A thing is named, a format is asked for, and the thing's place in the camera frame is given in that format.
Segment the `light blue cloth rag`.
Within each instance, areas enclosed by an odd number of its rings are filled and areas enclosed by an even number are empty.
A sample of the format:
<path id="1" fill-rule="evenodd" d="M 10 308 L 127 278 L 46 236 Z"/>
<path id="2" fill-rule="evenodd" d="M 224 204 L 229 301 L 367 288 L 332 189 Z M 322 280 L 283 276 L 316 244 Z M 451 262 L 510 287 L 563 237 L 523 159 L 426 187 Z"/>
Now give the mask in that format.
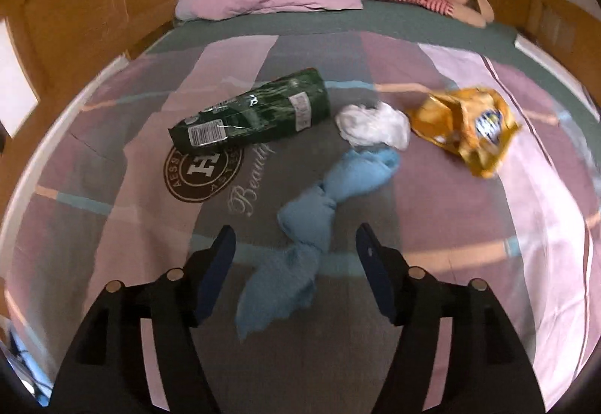
<path id="1" fill-rule="evenodd" d="M 246 282 L 235 315 L 241 341 L 311 306 L 338 206 L 382 187 L 399 165 L 400 157 L 391 148 L 350 150 L 321 180 L 282 206 L 277 221 L 291 245 L 266 257 Z"/>

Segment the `white tissue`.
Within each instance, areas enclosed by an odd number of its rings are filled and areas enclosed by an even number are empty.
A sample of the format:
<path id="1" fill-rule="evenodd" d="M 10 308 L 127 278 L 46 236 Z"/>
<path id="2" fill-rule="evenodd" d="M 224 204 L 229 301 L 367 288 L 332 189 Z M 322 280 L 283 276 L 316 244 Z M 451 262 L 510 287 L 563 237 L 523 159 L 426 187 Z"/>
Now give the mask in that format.
<path id="1" fill-rule="evenodd" d="M 337 113 L 335 123 L 352 147 L 384 145 L 404 151 L 411 137 L 408 116 L 384 102 L 373 108 L 347 105 Z"/>

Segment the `yellow chip bag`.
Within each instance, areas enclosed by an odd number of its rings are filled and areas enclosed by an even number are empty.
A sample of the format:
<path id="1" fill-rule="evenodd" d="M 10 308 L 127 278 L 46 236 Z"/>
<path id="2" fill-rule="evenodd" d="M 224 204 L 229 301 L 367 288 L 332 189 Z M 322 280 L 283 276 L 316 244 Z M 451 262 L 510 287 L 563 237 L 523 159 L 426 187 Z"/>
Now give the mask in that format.
<path id="1" fill-rule="evenodd" d="M 408 117 L 416 135 L 461 157 L 480 178 L 495 175 L 521 130 L 504 98 L 488 88 L 432 92 Z"/>

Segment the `dark green snack bag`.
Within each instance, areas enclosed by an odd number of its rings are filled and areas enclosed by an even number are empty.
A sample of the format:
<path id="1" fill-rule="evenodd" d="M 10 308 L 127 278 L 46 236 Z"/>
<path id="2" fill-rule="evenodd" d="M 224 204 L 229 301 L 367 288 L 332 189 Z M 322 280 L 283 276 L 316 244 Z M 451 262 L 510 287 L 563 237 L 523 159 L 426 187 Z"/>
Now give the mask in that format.
<path id="1" fill-rule="evenodd" d="M 325 81 L 306 68 L 181 120 L 169 135 L 180 153 L 203 155 L 291 137 L 329 117 Z"/>

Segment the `pink plaid blanket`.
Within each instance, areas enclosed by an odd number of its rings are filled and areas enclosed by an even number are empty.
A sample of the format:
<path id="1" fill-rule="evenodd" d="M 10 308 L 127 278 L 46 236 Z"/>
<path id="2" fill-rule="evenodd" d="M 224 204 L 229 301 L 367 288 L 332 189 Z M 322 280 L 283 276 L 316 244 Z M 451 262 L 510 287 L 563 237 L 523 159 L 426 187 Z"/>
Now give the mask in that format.
<path id="1" fill-rule="evenodd" d="M 333 120 L 236 151 L 172 147 L 183 117 L 305 67 L 333 112 L 491 89 L 519 131 L 488 178 L 414 135 L 367 193 L 373 175 L 343 166 L 358 149 Z M 483 54 L 369 32 L 166 40 L 97 88 L 27 185 L 6 289 L 16 334 L 56 375 L 106 282 L 155 279 L 227 224 L 239 246 L 200 335 L 219 393 L 261 401 L 308 374 L 312 391 L 366 400 L 395 340 L 353 249 L 368 222 L 438 279 L 483 278 L 553 404 L 600 336 L 600 173 L 559 94 Z"/>

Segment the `green bed mat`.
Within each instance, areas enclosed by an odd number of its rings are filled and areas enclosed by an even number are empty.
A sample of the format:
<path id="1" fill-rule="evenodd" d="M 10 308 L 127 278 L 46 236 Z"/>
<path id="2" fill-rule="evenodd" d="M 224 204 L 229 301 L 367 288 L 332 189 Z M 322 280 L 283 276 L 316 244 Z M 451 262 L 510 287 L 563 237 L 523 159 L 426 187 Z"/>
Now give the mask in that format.
<path id="1" fill-rule="evenodd" d="M 571 114 L 596 159 L 600 158 L 600 123 L 554 75 L 515 48 L 518 31 L 493 23 L 485 29 L 462 24 L 424 8 L 366 0 L 361 11 L 278 12 L 242 15 L 220 22 L 177 23 L 150 53 L 189 49 L 222 39 L 249 35 L 308 35 L 349 31 L 373 32 L 406 41 L 463 49 L 522 71 Z"/>

